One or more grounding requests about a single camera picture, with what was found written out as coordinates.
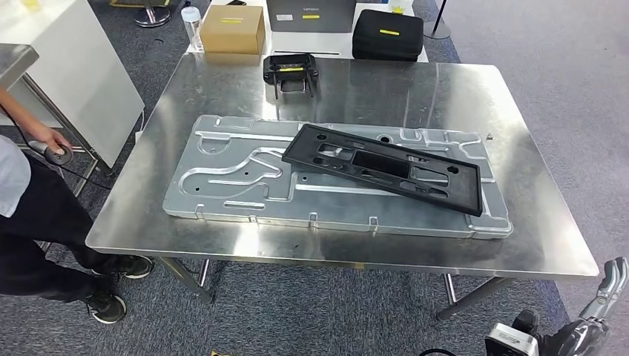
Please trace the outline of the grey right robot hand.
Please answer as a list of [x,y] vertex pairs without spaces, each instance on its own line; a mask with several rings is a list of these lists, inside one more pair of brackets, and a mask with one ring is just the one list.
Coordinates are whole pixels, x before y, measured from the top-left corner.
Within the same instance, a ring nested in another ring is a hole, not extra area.
[[605,277],[596,296],[572,322],[555,334],[538,332],[539,316],[525,309],[512,323],[512,328],[536,341],[535,355],[599,355],[610,334],[609,319],[615,312],[622,292],[628,284],[628,260],[617,257],[604,265]]

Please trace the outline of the person's hand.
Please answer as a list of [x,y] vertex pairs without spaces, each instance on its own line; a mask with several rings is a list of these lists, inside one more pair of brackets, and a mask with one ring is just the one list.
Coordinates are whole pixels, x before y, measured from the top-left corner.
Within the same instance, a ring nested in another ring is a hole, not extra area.
[[57,154],[64,153],[62,147],[71,147],[71,144],[58,131],[55,131],[39,121],[23,124],[23,128],[36,141],[46,144],[49,149]]

